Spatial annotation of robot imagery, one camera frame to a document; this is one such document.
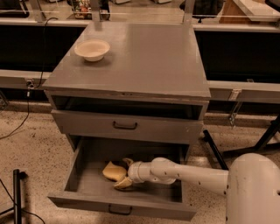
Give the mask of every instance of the black handle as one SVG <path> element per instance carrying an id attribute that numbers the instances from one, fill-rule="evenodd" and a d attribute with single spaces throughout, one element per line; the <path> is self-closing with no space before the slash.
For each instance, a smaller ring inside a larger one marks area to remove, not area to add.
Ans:
<path id="1" fill-rule="evenodd" d="M 135 122 L 133 125 L 123 125 L 117 122 L 113 122 L 113 127 L 118 130 L 135 130 L 137 126 L 137 122 Z"/>
<path id="2" fill-rule="evenodd" d="M 112 211 L 111 207 L 112 207 L 111 204 L 109 204 L 109 205 L 108 205 L 108 212 L 109 212 L 110 214 L 130 215 L 131 212 L 132 212 L 132 206 L 129 207 L 129 211 L 128 211 L 127 213 L 120 213 L 120 212 Z"/>

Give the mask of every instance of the speckled floor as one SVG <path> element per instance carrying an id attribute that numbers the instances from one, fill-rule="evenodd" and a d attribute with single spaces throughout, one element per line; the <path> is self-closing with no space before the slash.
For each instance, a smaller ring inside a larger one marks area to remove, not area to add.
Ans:
<path id="1" fill-rule="evenodd" d="M 26 102 L 11 102 L 5 111 L 0 111 L 0 137 L 9 134 L 25 119 L 26 110 Z M 47 195 L 62 190 L 74 153 L 50 115 L 51 107 L 48 103 L 31 103 L 30 110 L 23 127 L 12 136 L 0 140 L 0 179 L 12 193 L 13 170 L 25 171 L 28 178 L 22 181 L 24 208 L 39 215 L 45 223 L 225 223 L 225 198 L 189 184 L 184 189 L 185 201 L 198 210 L 191 222 L 56 207 Z M 204 128 L 209 130 L 219 150 L 225 151 L 254 145 L 274 118 L 238 115 L 236 127 L 232 129 L 228 115 L 206 114 Z M 210 147 L 202 137 L 201 133 L 201 139 L 192 149 L 188 163 L 210 167 Z M 279 141 L 279 133 L 272 140 Z M 280 152 L 269 158 L 280 165 Z M 10 199 L 0 186 L 0 209 L 8 202 Z M 42 223 L 32 215 L 23 213 L 23 216 L 24 223 Z M 0 223 L 13 223 L 12 213 L 0 216 Z"/>

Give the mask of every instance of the gray cabinet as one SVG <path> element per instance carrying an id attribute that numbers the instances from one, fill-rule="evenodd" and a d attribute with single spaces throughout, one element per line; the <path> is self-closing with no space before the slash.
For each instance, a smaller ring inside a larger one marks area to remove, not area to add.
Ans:
<path id="1" fill-rule="evenodd" d="M 109 161 L 184 163 L 210 98 L 193 29 L 182 24 L 91 23 L 76 43 L 104 39 L 104 59 L 89 63 L 74 46 L 44 84 L 52 115 L 73 147 L 58 207 L 189 221 L 183 184 L 136 184 L 117 191 L 102 176 Z"/>

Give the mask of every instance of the closed drawer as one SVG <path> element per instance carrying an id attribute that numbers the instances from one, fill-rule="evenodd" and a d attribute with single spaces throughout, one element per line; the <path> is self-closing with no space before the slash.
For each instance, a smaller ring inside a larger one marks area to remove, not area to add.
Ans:
<path id="1" fill-rule="evenodd" d="M 195 144 L 203 123 L 186 119 L 113 115 L 79 111 L 52 111 L 63 134 Z"/>
<path id="2" fill-rule="evenodd" d="M 164 157 L 181 163 L 186 152 L 183 144 L 84 137 L 75 151 L 64 191 L 48 197 L 58 207 L 189 221 L 195 209 L 184 202 L 180 181 L 134 184 L 129 191 L 117 191 L 115 182 L 102 175 L 109 161 L 122 165 L 123 158 L 149 162 Z"/>

